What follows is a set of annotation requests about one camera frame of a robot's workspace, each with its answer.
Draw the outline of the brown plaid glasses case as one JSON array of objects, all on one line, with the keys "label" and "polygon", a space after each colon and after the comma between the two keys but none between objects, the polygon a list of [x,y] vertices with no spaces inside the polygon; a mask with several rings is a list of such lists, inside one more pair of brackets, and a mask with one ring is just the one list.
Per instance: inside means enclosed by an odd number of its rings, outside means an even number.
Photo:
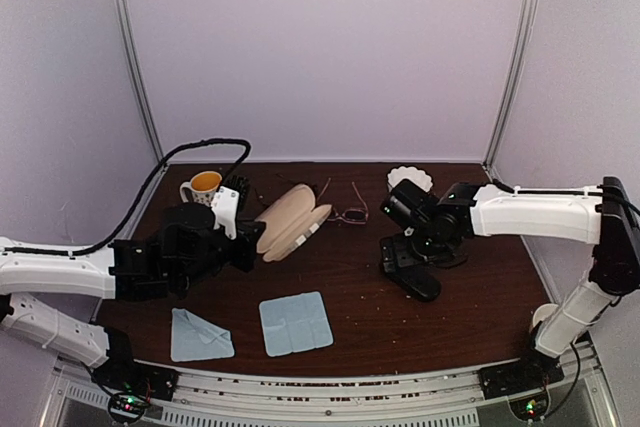
[{"label": "brown plaid glasses case", "polygon": [[317,232],[332,212],[331,204],[317,204],[309,186],[295,185],[256,217],[265,224],[257,253],[267,263],[282,261]]}]

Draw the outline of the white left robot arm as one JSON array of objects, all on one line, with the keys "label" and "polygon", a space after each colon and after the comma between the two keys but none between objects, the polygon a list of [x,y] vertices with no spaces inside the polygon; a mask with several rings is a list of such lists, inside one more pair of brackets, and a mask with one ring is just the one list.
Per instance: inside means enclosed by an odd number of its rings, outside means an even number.
[{"label": "white left robot arm", "polygon": [[1,241],[1,329],[86,365],[104,369],[123,391],[144,380],[126,334],[82,322],[37,299],[39,293],[143,302],[184,298],[226,265],[254,266],[261,221],[234,220],[201,204],[167,209],[143,240],[113,240],[77,251]]}]

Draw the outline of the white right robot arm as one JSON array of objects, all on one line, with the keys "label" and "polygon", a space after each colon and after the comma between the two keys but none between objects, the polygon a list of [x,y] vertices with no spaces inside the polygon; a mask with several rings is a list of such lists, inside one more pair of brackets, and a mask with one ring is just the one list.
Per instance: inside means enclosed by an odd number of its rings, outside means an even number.
[{"label": "white right robot arm", "polygon": [[534,236],[592,246],[590,269],[560,306],[535,323],[533,351],[513,366],[513,380],[522,388],[535,387],[550,373],[550,359],[563,354],[610,305],[639,288],[639,211],[616,177],[573,189],[456,183],[442,197],[403,179],[381,210],[401,229],[381,241],[385,274],[424,301],[440,289],[428,268],[464,263],[459,247],[465,239]]}]

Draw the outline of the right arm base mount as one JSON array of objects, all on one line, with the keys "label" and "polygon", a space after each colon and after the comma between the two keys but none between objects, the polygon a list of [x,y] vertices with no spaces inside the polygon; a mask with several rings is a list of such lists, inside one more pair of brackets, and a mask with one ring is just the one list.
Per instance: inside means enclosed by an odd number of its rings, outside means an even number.
[{"label": "right arm base mount", "polygon": [[549,367],[518,360],[483,367],[478,377],[485,400],[506,398],[516,419],[532,423],[551,411],[549,387],[565,375],[558,364]]}]

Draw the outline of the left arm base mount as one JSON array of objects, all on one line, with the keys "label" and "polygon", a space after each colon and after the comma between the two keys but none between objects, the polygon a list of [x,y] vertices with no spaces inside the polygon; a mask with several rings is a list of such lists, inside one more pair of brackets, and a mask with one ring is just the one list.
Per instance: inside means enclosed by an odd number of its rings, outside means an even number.
[{"label": "left arm base mount", "polygon": [[132,370],[106,364],[88,373],[108,397],[106,411],[113,421],[130,425],[140,421],[154,401],[171,401],[179,373],[174,369],[135,363]]}]

